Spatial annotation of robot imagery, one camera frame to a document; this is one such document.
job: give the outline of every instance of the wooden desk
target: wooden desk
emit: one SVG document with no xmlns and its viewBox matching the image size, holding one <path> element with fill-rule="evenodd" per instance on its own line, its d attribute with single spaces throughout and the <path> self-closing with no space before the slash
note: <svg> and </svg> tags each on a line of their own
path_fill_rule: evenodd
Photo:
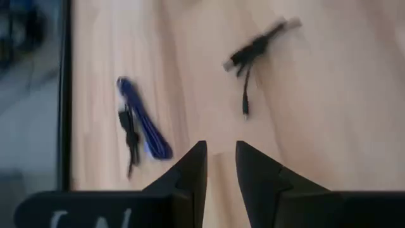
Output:
<svg viewBox="0 0 405 228">
<path fill-rule="evenodd" d="M 205 225 L 248 227 L 235 173 L 243 139 L 330 189 L 404 189 L 405 4 L 327 0 L 102 0 L 73 8 L 73 185 L 142 189 L 207 140 Z M 303 27 L 243 79 L 221 64 L 279 16 Z M 175 157 L 126 178 L 116 78 L 140 87 Z"/>
</svg>

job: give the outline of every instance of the usb cable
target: usb cable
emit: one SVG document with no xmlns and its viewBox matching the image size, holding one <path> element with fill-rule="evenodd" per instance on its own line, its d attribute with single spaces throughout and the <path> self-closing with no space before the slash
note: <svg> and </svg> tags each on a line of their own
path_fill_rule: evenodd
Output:
<svg viewBox="0 0 405 228">
<path fill-rule="evenodd" d="M 231 55 L 230 59 L 223 65 L 224 69 L 229 72 L 233 67 L 238 67 L 236 77 L 240 77 L 242 72 L 246 71 L 245 84 L 242 97 L 242 112 L 247 120 L 249 116 L 249 100 L 247 98 L 247 84 L 251 74 L 251 68 L 254 60 L 264 54 L 269 42 L 274 40 L 279 34 L 296 27 L 301 26 L 301 21 L 297 18 L 287 21 L 279 20 L 275 26 L 267 33 L 257 36 L 250 44 Z"/>
</svg>

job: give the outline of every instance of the blue usb cable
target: blue usb cable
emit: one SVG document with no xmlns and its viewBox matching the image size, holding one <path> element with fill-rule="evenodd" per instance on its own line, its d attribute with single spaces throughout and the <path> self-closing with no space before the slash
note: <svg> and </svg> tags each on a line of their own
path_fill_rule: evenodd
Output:
<svg viewBox="0 0 405 228">
<path fill-rule="evenodd" d="M 153 125 L 151 119 L 148 117 L 135 86 L 126 77 L 120 77 L 116 83 L 125 102 L 135 113 L 136 120 L 139 122 L 142 131 L 144 132 L 150 154 L 155 159 L 159 160 L 172 158 L 173 151 L 171 150 L 170 145 L 166 142 L 159 130 Z"/>
</svg>

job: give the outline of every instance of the light wood surface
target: light wood surface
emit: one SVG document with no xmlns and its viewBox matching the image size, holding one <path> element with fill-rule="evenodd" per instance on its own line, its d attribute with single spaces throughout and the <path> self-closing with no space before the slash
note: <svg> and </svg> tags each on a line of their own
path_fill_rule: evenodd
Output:
<svg viewBox="0 0 405 228">
<path fill-rule="evenodd" d="M 209 152 L 206 227 L 248 227 L 235 173 L 244 140 L 329 189 L 405 188 L 401 0 L 92 0 L 73 7 L 75 189 L 142 189 L 198 140 Z M 303 27 L 243 79 L 221 64 L 284 16 Z M 134 80 L 174 150 L 126 178 L 117 77 Z"/>
</svg>

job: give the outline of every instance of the black cable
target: black cable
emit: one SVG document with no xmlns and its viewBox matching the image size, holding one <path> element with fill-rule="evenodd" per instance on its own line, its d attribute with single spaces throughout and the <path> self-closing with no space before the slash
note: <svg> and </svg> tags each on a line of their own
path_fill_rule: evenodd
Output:
<svg viewBox="0 0 405 228">
<path fill-rule="evenodd" d="M 132 165 L 139 164 L 138 156 L 138 146 L 139 146 L 139 135 L 135 130 L 134 116 L 132 115 L 132 110 L 128 105 L 125 105 L 124 110 L 118 112 L 118 117 L 122 128 L 125 130 L 126 137 L 125 142 L 130 151 L 130 161 L 128 165 L 128 178 L 131 178 Z"/>
<path fill-rule="evenodd" d="M 233 67 L 239 67 L 236 73 L 237 77 L 240 77 L 242 72 L 246 69 L 246 78 L 242 97 L 242 112 L 245 119 L 247 119 L 249 116 L 247 85 L 254 60 L 266 52 L 269 42 L 275 39 L 278 34 L 299 26 L 301 26 L 301 21 L 299 19 L 293 19 L 289 22 L 286 20 L 278 21 L 275 26 L 269 30 L 269 32 L 257 36 L 250 44 L 244 46 L 242 49 L 231 55 L 230 59 L 223 65 L 227 72 Z"/>
</svg>

